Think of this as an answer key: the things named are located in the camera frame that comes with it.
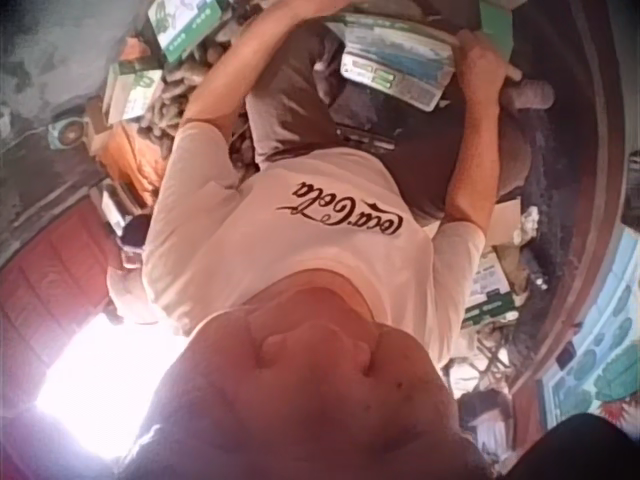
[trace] painted wall mural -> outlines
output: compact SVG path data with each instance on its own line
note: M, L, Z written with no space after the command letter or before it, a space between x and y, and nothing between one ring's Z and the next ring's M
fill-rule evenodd
M625 229L611 271L573 339L575 358L542 378L547 427L595 413L640 438L640 242Z

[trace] coca-cola logo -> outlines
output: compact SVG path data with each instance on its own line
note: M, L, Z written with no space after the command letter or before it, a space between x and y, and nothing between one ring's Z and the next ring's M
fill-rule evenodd
M404 218L378 206L375 202L339 197L311 183L302 182L292 193L302 202L276 210L288 211L291 215L321 223L328 227L348 225L366 230L378 230L384 235L395 235L400 231Z

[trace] fan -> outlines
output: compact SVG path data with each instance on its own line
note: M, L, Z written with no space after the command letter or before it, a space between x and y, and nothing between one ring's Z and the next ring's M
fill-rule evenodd
M84 138L85 122L80 117L68 117L49 125L49 146L66 150L79 145Z

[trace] forearm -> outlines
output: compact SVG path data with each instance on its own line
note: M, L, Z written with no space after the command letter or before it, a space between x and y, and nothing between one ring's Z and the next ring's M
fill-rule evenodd
M445 202L445 222L466 221L485 234L498 195L500 109L467 108L458 162Z
M222 132L228 142L244 98L289 33L303 20L284 2L266 9L193 92L183 124L193 121L210 123Z

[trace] hand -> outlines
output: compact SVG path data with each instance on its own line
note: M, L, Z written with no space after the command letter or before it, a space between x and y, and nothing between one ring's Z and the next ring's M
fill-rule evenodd
M280 0L279 3L306 20L333 15L354 1L357 0Z
M507 62L482 33L462 30L455 51L456 71L467 108L499 109L500 89L507 76Z

